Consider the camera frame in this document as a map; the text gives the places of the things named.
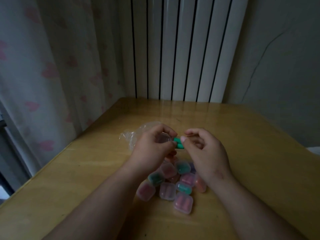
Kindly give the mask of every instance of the fingernail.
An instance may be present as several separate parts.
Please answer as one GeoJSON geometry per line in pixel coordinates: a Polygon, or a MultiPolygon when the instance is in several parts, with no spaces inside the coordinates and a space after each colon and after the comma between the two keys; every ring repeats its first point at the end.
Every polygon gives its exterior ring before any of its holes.
{"type": "Polygon", "coordinates": [[[185,140],[186,140],[186,137],[185,137],[185,136],[181,136],[181,137],[180,137],[181,143],[183,143],[185,140]]]}

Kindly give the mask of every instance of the yellow wooden surface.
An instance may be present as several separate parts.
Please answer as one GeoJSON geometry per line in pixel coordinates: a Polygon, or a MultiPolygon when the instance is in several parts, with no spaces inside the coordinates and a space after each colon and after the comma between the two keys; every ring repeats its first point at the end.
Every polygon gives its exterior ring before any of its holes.
{"type": "MultiPolygon", "coordinates": [[[[41,239],[129,155],[124,130],[161,121],[203,127],[225,145],[236,177],[310,239],[320,239],[320,158],[240,105],[122,98],[0,206],[0,239],[41,239]]],[[[190,160],[184,152],[178,157],[190,160]]],[[[184,215],[135,198],[119,239],[237,239],[211,190],[184,215]]]]}

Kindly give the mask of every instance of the person's right hand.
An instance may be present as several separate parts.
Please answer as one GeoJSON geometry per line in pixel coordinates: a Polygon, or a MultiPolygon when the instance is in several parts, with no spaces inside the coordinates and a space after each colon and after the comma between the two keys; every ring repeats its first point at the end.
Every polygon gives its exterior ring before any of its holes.
{"type": "Polygon", "coordinates": [[[210,186],[232,178],[227,152],[222,143],[205,129],[187,129],[180,140],[190,154],[194,167],[210,186]]]}

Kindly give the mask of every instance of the plastic wrapper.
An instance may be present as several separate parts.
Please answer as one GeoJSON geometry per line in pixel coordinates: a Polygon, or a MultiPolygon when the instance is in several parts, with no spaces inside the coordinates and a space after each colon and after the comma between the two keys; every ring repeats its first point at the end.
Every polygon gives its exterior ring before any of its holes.
{"type": "MultiPolygon", "coordinates": [[[[142,133],[144,133],[145,131],[147,131],[150,128],[152,128],[156,125],[159,125],[159,124],[161,124],[160,121],[152,121],[152,122],[148,122],[148,123],[141,125],[135,131],[125,130],[124,132],[122,132],[120,134],[119,139],[125,139],[126,141],[128,141],[129,142],[129,149],[132,151],[134,149],[134,146],[135,146],[137,140],[142,135],[142,133]]],[[[156,142],[164,143],[166,141],[171,141],[171,140],[172,140],[172,138],[168,134],[162,133],[160,136],[158,136],[156,142]]]]}

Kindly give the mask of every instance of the forearm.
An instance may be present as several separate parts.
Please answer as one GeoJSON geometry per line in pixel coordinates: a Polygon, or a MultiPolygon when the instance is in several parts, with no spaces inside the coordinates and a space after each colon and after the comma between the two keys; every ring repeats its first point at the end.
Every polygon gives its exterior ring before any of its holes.
{"type": "Polygon", "coordinates": [[[242,240],[306,239],[233,177],[210,183],[242,240]]]}
{"type": "Polygon", "coordinates": [[[75,208],[44,240],[115,239],[143,178],[122,166],[75,208]]]}

